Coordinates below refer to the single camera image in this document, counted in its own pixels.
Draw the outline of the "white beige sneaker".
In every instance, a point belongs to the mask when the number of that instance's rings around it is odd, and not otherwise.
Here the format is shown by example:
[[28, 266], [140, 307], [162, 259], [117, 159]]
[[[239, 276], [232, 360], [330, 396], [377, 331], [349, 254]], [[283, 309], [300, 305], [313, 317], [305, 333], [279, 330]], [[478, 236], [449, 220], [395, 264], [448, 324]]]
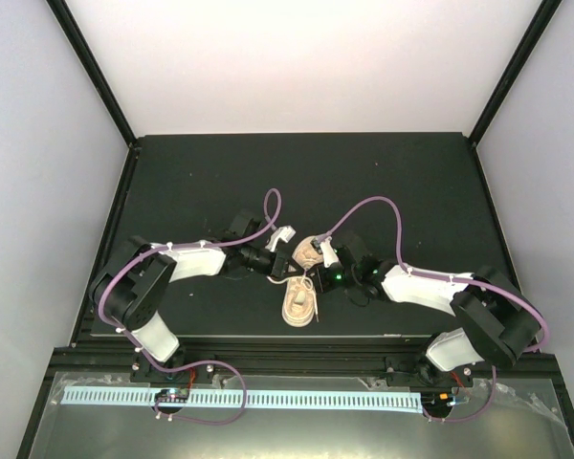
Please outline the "white beige sneaker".
[[[313, 247], [314, 236], [304, 238], [295, 248], [293, 258], [306, 273], [323, 261]], [[282, 304], [283, 320], [292, 327], [308, 325], [318, 313], [317, 296], [313, 281], [307, 275], [290, 277]]]

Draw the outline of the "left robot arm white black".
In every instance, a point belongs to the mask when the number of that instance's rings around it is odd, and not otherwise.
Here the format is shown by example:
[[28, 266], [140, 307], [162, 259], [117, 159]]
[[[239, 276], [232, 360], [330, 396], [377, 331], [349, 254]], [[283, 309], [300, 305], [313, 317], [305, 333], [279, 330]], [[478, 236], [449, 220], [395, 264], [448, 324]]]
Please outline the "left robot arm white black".
[[172, 286], [238, 269], [274, 282], [300, 279], [304, 269], [282, 248], [295, 235], [290, 226], [273, 227], [243, 211], [207, 240], [172, 245], [132, 236], [111, 255], [88, 295], [99, 318], [153, 359], [152, 369], [164, 381], [174, 382], [185, 374], [187, 360], [177, 352], [180, 342], [161, 316]]

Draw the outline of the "white shoelace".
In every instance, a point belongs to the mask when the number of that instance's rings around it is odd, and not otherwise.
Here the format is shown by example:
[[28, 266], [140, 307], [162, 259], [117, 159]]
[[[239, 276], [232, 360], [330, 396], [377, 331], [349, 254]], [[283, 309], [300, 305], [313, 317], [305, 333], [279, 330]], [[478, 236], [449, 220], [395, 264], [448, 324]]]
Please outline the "white shoelace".
[[281, 308], [283, 320], [292, 327], [308, 325], [318, 313], [313, 281], [307, 275], [294, 276], [282, 281], [274, 281], [271, 278], [268, 280], [276, 285], [286, 284]]

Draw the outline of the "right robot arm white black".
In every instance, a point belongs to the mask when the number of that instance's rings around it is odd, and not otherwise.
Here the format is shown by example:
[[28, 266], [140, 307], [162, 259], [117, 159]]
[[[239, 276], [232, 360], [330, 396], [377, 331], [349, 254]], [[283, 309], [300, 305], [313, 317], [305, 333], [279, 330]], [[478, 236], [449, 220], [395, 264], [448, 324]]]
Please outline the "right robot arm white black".
[[418, 305], [456, 319], [456, 329], [432, 335], [408, 364], [424, 385], [440, 384], [453, 370], [480, 362], [511, 368], [543, 329], [541, 314], [496, 269], [415, 269], [376, 257], [355, 234], [338, 245], [319, 235], [308, 245], [320, 256], [307, 271], [317, 293], [355, 290], [367, 300]]

